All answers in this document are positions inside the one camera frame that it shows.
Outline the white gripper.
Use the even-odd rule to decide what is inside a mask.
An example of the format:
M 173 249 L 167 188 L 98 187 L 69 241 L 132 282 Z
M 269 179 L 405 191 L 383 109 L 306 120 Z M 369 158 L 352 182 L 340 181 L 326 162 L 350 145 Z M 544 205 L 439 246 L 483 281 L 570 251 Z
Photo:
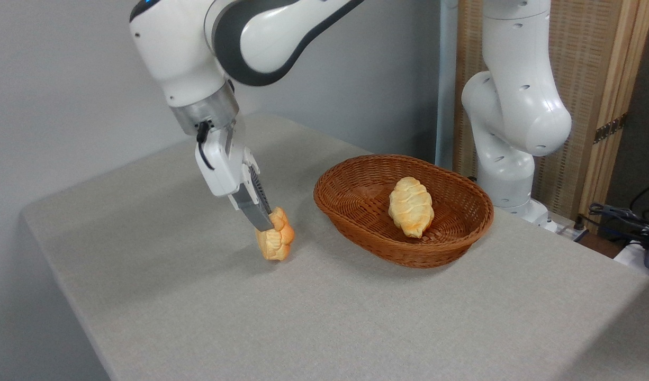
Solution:
M 272 209 L 259 180 L 260 170 L 246 146 L 246 125 L 235 119 L 216 128 L 203 122 L 198 129 L 195 159 L 204 181 L 216 197 L 229 197 L 257 231 L 274 228 Z

